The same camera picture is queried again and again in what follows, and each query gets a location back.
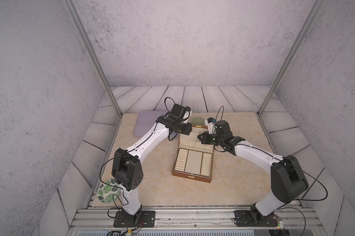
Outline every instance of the monstera leaf plate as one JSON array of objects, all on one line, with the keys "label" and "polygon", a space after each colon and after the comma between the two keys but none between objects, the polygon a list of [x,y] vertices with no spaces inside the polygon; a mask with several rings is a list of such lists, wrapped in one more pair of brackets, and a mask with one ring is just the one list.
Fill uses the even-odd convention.
[{"label": "monstera leaf plate", "polygon": [[97,199],[103,203],[110,203],[117,199],[120,195],[120,188],[113,187],[118,186],[114,179],[109,179],[105,181],[106,184],[102,183],[97,190]]}]

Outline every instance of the concrete wall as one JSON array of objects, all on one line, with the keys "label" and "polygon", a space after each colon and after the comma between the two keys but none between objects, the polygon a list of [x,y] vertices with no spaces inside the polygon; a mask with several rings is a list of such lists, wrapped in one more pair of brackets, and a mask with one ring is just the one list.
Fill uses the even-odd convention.
[{"label": "concrete wall", "polygon": [[74,0],[111,86],[268,85],[313,0]]},{"label": "concrete wall", "polygon": [[0,235],[31,235],[104,89],[61,0],[0,1]]},{"label": "concrete wall", "polygon": [[328,0],[277,95],[355,209],[355,0]]}]

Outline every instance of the beige table surface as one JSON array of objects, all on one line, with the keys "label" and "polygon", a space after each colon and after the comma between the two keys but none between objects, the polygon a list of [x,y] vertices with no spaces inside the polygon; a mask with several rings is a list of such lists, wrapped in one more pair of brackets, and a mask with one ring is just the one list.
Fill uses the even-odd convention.
[{"label": "beige table surface", "polygon": [[[193,113],[207,119],[217,113]],[[126,149],[140,137],[133,135],[138,113],[125,113],[109,158],[118,148]],[[251,144],[271,151],[256,114],[253,112],[226,112],[223,114],[233,135],[245,138]],[[142,163],[143,180],[139,188],[144,206],[176,205],[251,205],[262,199],[270,189],[266,171],[250,161],[230,153],[214,152],[211,183],[172,176],[178,139],[164,139]],[[112,178],[112,161],[104,169],[102,179]],[[95,198],[93,207],[111,207]]]}]

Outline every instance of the purple tray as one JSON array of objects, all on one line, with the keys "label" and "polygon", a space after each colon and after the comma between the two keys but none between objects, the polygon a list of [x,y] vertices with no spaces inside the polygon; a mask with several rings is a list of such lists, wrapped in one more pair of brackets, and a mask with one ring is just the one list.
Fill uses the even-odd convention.
[{"label": "purple tray", "polygon": [[155,123],[155,120],[165,115],[167,111],[141,111],[138,114],[136,127],[134,128],[134,136],[142,137],[145,135]]}]

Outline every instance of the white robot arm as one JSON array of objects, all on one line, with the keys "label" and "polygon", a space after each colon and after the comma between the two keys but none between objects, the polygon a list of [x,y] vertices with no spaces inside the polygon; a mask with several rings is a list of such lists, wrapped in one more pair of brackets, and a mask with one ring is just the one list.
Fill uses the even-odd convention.
[{"label": "white robot arm", "polygon": [[[126,150],[119,148],[115,152],[112,175],[118,184],[126,188],[123,190],[123,196],[128,203],[123,205],[123,210],[125,218],[131,219],[134,224],[139,221],[142,211],[137,188],[143,178],[142,162],[151,150],[172,132],[189,135],[192,131],[191,124],[187,123],[190,114],[189,107],[175,104],[171,112],[160,116],[151,130],[138,142]],[[254,225],[262,225],[274,210],[290,203],[307,190],[307,180],[293,156],[284,158],[255,147],[241,137],[234,137],[225,120],[216,122],[215,119],[209,118],[206,123],[210,124],[210,131],[198,136],[202,144],[219,145],[225,151],[255,163],[271,175],[271,190],[263,199],[252,205],[249,211],[248,219]],[[241,220],[237,225],[248,225],[248,219]]]}]

